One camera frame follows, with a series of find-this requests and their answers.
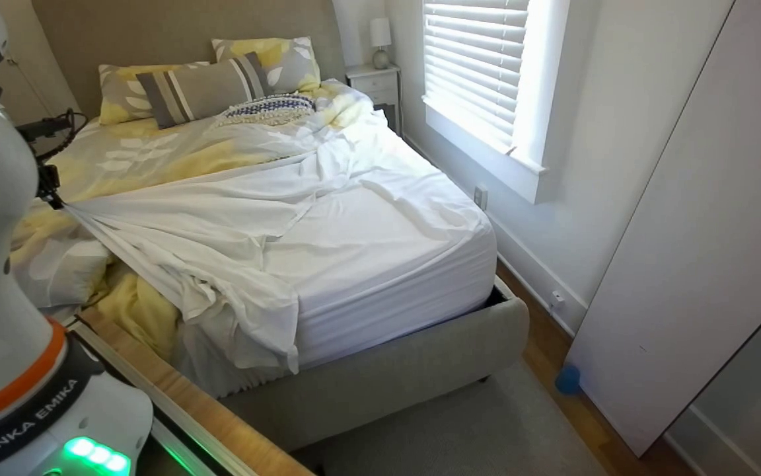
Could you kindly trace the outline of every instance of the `wall outlet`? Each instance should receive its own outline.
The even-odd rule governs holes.
[[[490,193],[487,193],[483,184],[476,184],[476,191],[470,193],[470,199],[476,201],[479,208],[487,212],[487,206],[490,206]]]
[[[556,291],[549,291],[548,308],[562,312],[565,302],[567,302],[565,292],[560,287],[556,287]]]

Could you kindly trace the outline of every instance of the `white robot body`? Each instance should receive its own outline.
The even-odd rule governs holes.
[[[0,117],[0,474],[133,474],[149,396],[94,366],[9,271],[11,230],[34,193],[31,150]]]

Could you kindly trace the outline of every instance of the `window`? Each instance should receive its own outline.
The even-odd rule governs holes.
[[[537,201],[570,0],[426,0],[426,118]]]

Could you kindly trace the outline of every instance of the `green light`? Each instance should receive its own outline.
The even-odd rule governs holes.
[[[133,471],[133,459],[124,451],[116,451],[89,435],[77,435],[64,443],[64,455],[75,458],[72,463],[92,466],[92,471],[108,471],[126,476]]]
[[[92,443],[92,439],[83,435],[83,439],[69,439],[69,443],[64,448],[72,451],[72,455],[85,458],[85,455],[89,455],[94,448],[94,443]]]
[[[89,459],[92,459],[94,466],[100,466],[100,463],[110,459],[110,448],[94,446],[94,448],[89,451]]]
[[[113,474],[126,474],[126,458],[124,455],[110,455],[110,459],[106,463],[108,471]]]

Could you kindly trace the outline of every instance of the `wooden floor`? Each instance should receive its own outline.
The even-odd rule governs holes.
[[[692,476],[696,471],[667,443],[653,443],[643,458],[635,458],[612,425],[597,411],[586,396],[562,396],[556,392],[556,374],[570,347],[570,336],[549,318],[549,312],[532,296],[517,278],[500,263],[500,278],[520,296],[532,308],[532,336],[524,352],[526,362],[544,384],[549,396],[560,403],[575,434],[590,443],[593,455],[607,474],[616,476]]]

